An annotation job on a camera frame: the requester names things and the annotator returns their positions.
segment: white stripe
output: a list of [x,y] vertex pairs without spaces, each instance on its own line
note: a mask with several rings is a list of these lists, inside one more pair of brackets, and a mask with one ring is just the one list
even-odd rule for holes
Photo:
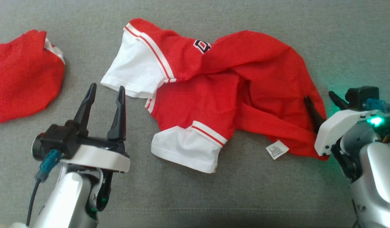
[[165,68],[165,70],[167,71],[167,74],[168,74],[168,77],[166,75],[166,78],[170,78],[170,79],[174,79],[174,74],[172,72],[172,69],[166,59],[166,57],[164,56],[163,52],[160,50],[160,48],[158,47],[158,45],[156,44],[156,42],[149,36],[147,35],[146,33],[144,32],[140,32],[138,31],[135,27],[133,27],[133,25],[131,25],[130,23],[128,23],[126,25],[126,27],[136,36],[141,36],[141,37],[138,37],[139,39],[142,39],[144,38],[149,44],[150,46],[153,48],[153,50],[156,52],[156,55],[160,58],[160,61],[161,63],[160,64],[160,67],[161,67],[161,70],[163,71],[163,73],[165,74],[164,72],[164,69],[163,69],[163,66]]
[[150,102],[150,98],[147,98],[147,102],[145,103],[144,108],[147,108],[149,102]]
[[173,78],[173,79],[165,78],[163,81],[163,84],[170,83],[170,82],[176,82],[176,78]]
[[140,36],[142,32],[140,32],[139,30],[137,30],[135,27],[133,27],[133,25],[131,25],[130,23],[128,23],[126,25],[126,27],[131,31],[133,32],[134,35],[136,36]]
[[214,131],[212,128],[206,126],[205,124],[202,124],[199,121],[193,121],[192,126],[195,126],[195,127],[202,129],[204,132],[210,134],[212,137],[219,140],[223,144],[227,143],[227,139],[225,139],[225,137],[221,136],[219,133]]
[[205,137],[206,139],[208,139],[211,143],[215,144],[216,146],[218,146],[220,149],[223,147],[220,143],[218,143],[216,140],[212,139],[210,136],[208,136],[207,134],[203,133],[202,131],[199,131],[198,129],[196,128],[193,128],[191,126],[191,129],[189,129],[190,131],[193,131],[193,132],[196,132],[198,134],[200,134],[201,136]]
[[154,104],[156,103],[156,93],[157,93],[157,91],[154,93],[153,98],[151,99],[150,107],[148,107],[149,113],[153,112]]

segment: green indicator light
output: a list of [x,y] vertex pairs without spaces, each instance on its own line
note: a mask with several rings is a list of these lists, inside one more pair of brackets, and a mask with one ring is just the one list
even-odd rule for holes
[[374,117],[374,118],[368,119],[367,122],[372,123],[373,125],[375,125],[377,127],[383,122],[383,119],[381,117]]

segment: clothing tag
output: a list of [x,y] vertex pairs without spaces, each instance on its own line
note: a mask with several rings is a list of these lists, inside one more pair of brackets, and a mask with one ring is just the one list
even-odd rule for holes
[[270,146],[267,146],[266,149],[274,160],[279,158],[281,155],[285,154],[289,150],[289,148],[279,140],[271,144]]

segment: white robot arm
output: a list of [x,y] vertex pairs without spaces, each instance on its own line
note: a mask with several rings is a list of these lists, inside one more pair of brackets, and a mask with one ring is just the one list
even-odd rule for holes
[[36,174],[26,224],[29,227],[34,196],[40,182],[51,169],[61,166],[57,184],[40,210],[33,228],[95,228],[98,211],[105,209],[111,193],[114,172],[129,171],[130,159],[125,152],[126,140],[125,91],[121,86],[116,98],[118,109],[106,138],[88,137],[86,129],[96,84],[92,84],[73,120],[64,126],[51,125],[33,142],[32,155],[43,161]]
[[351,180],[354,226],[390,228],[390,116],[379,115],[390,105],[378,100],[376,87],[350,89],[349,104],[329,95],[341,111],[320,125],[315,149],[320,156],[333,154]]

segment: gray upholstery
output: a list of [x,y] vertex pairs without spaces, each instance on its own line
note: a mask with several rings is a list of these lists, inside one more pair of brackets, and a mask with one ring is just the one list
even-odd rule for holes
[[[329,89],[378,86],[390,101],[390,0],[0,0],[0,43],[46,30],[66,59],[59,97],[28,118],[0,124],[0,223],[25,222],[39,163],[31,143],[51,123],[75,115],[89,84],[115,58],[122,28],[141,17],[183,36],[214,42],[239,30],[272,35],[305,59],[328,114]],[[116,91],[99,85],[89,131],[104,136]],[[348,181],[328,162],[284,155],[272,160],[264,136],[237,131],[219,155],[215,174],[159,159],[150,142],[159,131],[144,99],[127,98],[131,170],[114,176],[101,228],[125,227],[351,227]],[[37,215],[57,180],[40,186]]]

